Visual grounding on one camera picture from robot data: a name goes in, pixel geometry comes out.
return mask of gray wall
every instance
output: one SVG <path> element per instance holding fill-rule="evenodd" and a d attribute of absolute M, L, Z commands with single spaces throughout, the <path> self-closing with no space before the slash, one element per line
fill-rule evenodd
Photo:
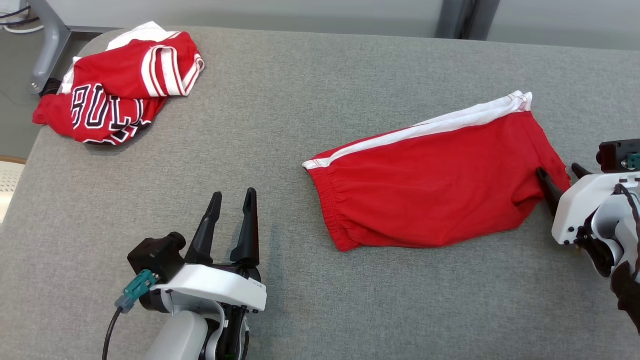
<path fill-rule="evenodd" d="M 160 25 L 433 37 L 442 0 L 49 0 L 70 28 Z"/>
<path fill-rule="evenodd" d="M 502 0 L 488 40 L 640 50 L 640 0 Z"/>

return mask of teal cable connector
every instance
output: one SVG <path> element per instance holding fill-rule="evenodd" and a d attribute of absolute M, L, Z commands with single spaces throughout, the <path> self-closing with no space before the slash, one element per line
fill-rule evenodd
<path fill-rule="evenodd" d="M 123 295 L 116 301 L 116 307 L 122 308 L 122 313 L 128 313 L 140 297 L 158 282 L 160 276 L 150 270 L 142 270 L 131 283 L 122 290 Z"/>

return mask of white perforated object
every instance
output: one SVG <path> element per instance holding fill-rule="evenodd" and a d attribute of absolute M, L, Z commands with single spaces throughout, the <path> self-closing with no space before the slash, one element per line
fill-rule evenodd
<path fill-rule="evenodd" d="M 22 164 L 0 161 L 0 224 L 4 222 L 4 216 L 23 170 Z"/>

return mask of red fabric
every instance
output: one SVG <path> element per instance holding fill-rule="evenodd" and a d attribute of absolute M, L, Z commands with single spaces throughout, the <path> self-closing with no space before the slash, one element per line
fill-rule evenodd
<path fill-rule="evenodd" d="M 349 251 L 441 247 L 514 229 L 544 199 L 538 167 L 569 189 L 564 163 L 526 111 L 355 152 L 308 172 L 332 239 Z"/>
<path fill-rule="evenodd" d="M 163 56 L 163 51 L 171 56 Z M 33 122 L 78 142 L 118 145 L 152 123 L 166 96 L 187 95 L 176 84 L 184 80 L 190 89 L 202 66 L 188 33 L 162 42 L 132 40 L 78 60 L 73 90 L 44 96 Z"/>

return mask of wooden edge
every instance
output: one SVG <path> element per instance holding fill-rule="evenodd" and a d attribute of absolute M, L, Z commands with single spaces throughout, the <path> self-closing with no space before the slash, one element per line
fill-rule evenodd
<path fill-rule="evenodd" d="M 15 163 L 26 165 L 27 160 L 21 158 L 14 158 L 13 156 L 0 156 L 0 161 L 4 161 L 5 163 Z"/>

